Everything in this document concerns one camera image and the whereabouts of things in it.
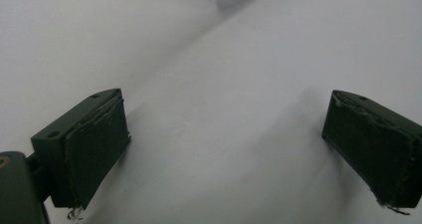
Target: white surface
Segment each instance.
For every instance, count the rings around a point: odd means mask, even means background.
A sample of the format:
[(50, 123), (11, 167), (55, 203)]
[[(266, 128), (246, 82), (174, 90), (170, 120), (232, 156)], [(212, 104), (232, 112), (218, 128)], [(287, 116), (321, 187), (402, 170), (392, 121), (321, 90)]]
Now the white surface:
[(420, 223), (421, 207), (379, 207), (320, 131), (333, 89), (422, 123), (421, 8), (0, 0), (1, 150), (30, 154), (31, 135), (120, 87), (133, 142), (79, 223)]

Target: dark green plastic part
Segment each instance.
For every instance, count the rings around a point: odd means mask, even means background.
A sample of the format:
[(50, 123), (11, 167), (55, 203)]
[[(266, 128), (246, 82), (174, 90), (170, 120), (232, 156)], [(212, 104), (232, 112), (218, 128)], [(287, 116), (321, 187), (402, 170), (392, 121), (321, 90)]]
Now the dark green plastic part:
[(422, 194), (422, 126), (365, 97), (333, 91), (322, 137), (378, 202), (413, 208)]
[(25, 155), (20, 152), (0, 153), (0, 223), (49, 223)]
[(87, 208), (130, 142), (121, 90), (86, 98), (31, 140), (37, 160), (54, 177), (55, 206)]

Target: white background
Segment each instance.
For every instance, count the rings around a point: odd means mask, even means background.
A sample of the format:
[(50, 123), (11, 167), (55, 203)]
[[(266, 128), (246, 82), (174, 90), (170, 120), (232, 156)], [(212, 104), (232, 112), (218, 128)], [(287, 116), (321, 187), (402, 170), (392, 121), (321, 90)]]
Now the white background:
[(0, 0), (0, 147), (119, 87), (133, 142), (75, 223), (420, 223), (320, 132), (334, 89), (422, 123), (421, 51), (422, 0)]

